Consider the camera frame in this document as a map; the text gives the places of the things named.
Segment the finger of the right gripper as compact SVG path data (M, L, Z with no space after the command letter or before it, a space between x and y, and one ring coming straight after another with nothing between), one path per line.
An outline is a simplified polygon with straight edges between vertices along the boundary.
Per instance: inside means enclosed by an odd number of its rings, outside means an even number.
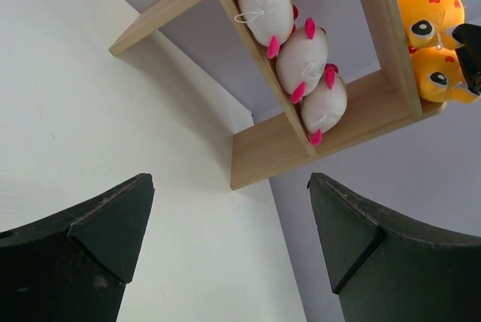
M455 27L452 36L461 45L455 52L468 89L480 96L480 26L462 23Z

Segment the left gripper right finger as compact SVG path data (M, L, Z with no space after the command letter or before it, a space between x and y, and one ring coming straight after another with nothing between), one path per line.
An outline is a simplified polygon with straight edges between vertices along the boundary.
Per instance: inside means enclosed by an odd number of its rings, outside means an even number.
M308 188L347 321L478 321L480 239L432 226L322 173Z

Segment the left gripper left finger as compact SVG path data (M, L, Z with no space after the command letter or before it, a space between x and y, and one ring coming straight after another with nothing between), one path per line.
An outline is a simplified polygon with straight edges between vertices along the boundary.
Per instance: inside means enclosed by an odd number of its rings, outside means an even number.
M3 321L115 321L134 276L155 189L139 174L1 233Z

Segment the white pink plush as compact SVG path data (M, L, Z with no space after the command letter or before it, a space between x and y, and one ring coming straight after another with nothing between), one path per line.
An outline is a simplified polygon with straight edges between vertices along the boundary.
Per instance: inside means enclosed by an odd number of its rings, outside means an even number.
M325 30L313 18L296 29L280 50L276 61L278 81L292 104L313 92L328 58Z
M237 6L240 13L234 20L247 25L268 59L276 58L294 29L292 0L237 0Z
M328 63L317 86L301 103L301 119L313 146L319 145L323 135L339 123L346 107L346 84L338 67Z

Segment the orange bear plush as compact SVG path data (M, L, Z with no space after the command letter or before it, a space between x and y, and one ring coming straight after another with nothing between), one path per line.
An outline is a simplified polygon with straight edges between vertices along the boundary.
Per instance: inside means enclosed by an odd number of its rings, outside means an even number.
M411 54L433 47L455 50L462 46L453 32L464 23L461 0L397 0Z
M455 51L428 47L412 53L410 59L421 99L463 104L479 100L468 89Z

